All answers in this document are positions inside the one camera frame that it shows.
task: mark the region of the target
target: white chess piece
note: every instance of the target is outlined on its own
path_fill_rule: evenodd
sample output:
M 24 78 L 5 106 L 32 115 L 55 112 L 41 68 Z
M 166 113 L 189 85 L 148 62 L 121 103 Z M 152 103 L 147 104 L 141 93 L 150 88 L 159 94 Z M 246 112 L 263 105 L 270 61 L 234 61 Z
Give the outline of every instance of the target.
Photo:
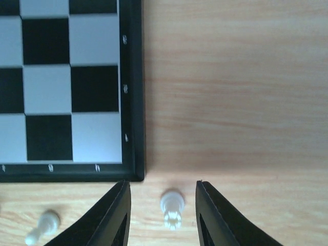
M 180 193 L 169 191 L 160 200 L 160 208 L 164 213 L 164 224 L 171 231 L 181 227 L 181 213 L 185 208 L 185 200 Z
M 43 235 L 54 234 L 60 224 L 58 215 L 54 212 L 45 212 L 37 222 L 37 228 L 33 229 L 25 238 L 27 245 L 36 244 Z

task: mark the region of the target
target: fallen chess piece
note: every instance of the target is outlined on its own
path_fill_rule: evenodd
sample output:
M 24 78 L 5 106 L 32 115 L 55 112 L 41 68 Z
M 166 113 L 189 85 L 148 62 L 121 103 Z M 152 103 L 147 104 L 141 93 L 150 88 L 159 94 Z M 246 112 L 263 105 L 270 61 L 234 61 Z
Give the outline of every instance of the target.
M 53 235 L 60 225 L 58 215 L 52 211 L 45 212 L 37 222 L 37 228 L 34 228 L 25 238 L 27 245 L 36 244 L 43 235 Z

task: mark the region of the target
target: table surface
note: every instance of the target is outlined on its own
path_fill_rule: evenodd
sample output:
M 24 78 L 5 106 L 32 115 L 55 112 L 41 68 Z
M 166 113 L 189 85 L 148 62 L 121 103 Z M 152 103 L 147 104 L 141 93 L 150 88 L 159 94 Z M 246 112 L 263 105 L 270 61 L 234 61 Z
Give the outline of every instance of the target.
M 327 23 L 324 0 L 144 1 L 148 173 L 129 245 L 199 245 L 199 179 L 281 243 L 328 245 Z M 1 184 L 0 244 L 24 245 L 47 209 L 64 230 L 111 186 Z M 169 188 L 186 199 L 176 232 Z

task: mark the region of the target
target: checkered pattern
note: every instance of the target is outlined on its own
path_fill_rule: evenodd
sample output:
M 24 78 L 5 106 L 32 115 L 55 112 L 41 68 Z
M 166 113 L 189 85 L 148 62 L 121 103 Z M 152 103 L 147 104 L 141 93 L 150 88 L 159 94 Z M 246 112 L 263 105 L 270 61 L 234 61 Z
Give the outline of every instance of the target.
M 0 1 L 0 163 L 121 163 L 117 8 Z

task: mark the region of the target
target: black square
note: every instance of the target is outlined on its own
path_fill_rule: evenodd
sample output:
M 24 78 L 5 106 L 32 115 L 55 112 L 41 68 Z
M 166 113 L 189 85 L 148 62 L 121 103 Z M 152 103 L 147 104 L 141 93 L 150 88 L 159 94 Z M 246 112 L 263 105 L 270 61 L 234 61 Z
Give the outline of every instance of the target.
M 24 19 L 24 64 L 69 64 L 68 19 Z
M 116 12 L 116 0 L 70 0 L 70 14 L 101 14 Z
M 117 66 L 72 67 L 73 112 L 118 112 Z
M 0 0 L 0 16 L 19 14 L 19 0 Z
M 0 113 L 24 113 L 22 68 L 0 69 Z
M 26 116 L 27 160 L 72 160 L 70 115 Z

